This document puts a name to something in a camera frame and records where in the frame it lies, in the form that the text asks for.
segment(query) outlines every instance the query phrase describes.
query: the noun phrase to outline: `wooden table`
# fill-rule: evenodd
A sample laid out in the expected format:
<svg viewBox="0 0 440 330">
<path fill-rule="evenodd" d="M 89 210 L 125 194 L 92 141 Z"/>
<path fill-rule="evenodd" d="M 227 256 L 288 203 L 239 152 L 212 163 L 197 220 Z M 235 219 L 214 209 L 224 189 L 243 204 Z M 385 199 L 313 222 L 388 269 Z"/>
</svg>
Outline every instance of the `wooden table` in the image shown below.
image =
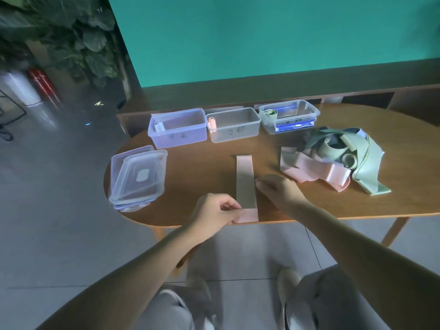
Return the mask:
<svg viewBox="0 0 440 330">
<path fill-rule="evenodd" d="M 385 151 L 379 181 L 389 194 L 370 196 L 352 182 L 338 193 L 322 180 L 299 184 L 313 204 L 339 219 L 397 217 L 382 243 L 389 246 L 411 216 L 440 213 L 440 131 L 421 120 L 365 105 L 323 104 L 317 126 L 360 127 Z M 190 217 L 197 199 L 208 192 L 235 197 L 237 155 L 252 155 L 255 177 L 281 174 L 281 146 L 304 145 L 306 130 L 269 135 L 261 126 L 257 137 L 212 143 L 209 139 L 191 145 L 167 148 L 165 193 L 143 209 L 122 213 L 127 219 L 153 228 L 162 238 L 164 228 L 179 227 Z M 151 145 L 144 131 L 131 138 L 118 153 Z M 104 190 L 110 182 L 110 166 L 104 175 Z M 259 222 L 292 222 L 257 191 Z"/>
</svg>

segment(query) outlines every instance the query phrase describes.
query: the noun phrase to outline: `grey tile floor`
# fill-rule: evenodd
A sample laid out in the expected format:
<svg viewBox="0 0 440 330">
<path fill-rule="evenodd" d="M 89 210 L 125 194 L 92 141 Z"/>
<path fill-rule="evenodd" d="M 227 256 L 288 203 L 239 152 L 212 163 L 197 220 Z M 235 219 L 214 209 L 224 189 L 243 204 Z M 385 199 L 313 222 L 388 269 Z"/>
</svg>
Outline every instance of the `grey tile floor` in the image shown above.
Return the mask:
<svg viewBox="0 0 440 330">
<path fill-rule="evenodd" d="M 115 212 L 102 190 L 104 169 L 127 140 L 115 117 L 121 92 L 75 97 L 58 110 L 28 108 L 29 116 L 8 127 L 15 140 L 0 141 L 0 329 L 35 328 L 155 243 L 151 230 Z M 380 241 L 393 219 L 346 223 Z M 440 218 L 413 218 L 392 248 L 440 273 L 439 231 Z M 306 275 L 334 263 L 299 223 L 229 226 L 169 281 L 183 282 L 187 270 L 202 274 L 224 329 L 275 329 L 280 266 Z"/>
</svg>

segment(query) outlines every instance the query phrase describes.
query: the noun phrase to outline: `teal wall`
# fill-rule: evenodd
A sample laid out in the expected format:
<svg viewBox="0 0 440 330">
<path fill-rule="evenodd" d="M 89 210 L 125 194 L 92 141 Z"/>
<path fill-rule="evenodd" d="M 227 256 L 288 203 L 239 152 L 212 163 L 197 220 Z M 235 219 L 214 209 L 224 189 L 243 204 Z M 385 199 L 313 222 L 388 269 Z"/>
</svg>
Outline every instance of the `teal wall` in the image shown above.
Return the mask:
<svg viewBox="0 0 440 330">
<path fill-rule="evenodd" d="M 142 87 L 440 57 L 439 0 L 110 0 Z"/>
</svg>

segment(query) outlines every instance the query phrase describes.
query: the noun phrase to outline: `stacked plastic lids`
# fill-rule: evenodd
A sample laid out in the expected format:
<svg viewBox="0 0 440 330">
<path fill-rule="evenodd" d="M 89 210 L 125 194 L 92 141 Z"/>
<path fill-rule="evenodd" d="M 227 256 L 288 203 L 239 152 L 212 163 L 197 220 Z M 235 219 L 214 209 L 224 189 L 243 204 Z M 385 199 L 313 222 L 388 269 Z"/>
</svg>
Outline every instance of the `stacked plastic lids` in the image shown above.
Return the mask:
<svg viewBox="0 0 440 330">
<path fill-rule="evenodd" d="M 145 146 L 112 157 L 109 200 L 116 210 L 137 211 L 164 193 L 167 154 Z"/>
</svg>

